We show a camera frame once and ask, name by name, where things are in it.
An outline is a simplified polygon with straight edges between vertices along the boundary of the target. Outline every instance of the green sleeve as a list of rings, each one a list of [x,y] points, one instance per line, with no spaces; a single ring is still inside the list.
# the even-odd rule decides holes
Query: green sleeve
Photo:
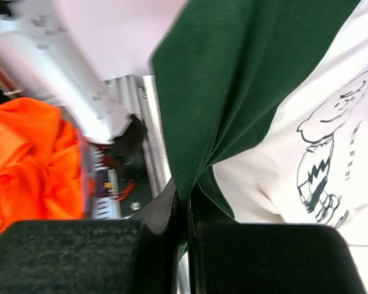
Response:
[[[213,164],[263,139],[358,2],[189,1],[152,60],[182,200]]]

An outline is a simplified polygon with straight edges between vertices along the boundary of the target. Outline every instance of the orange fabric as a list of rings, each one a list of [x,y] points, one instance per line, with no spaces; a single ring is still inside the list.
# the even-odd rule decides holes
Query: orange fabric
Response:
[[[0,105],[0,233],[19,220],[81,218],[81,193],[77,133],[59,108]]]

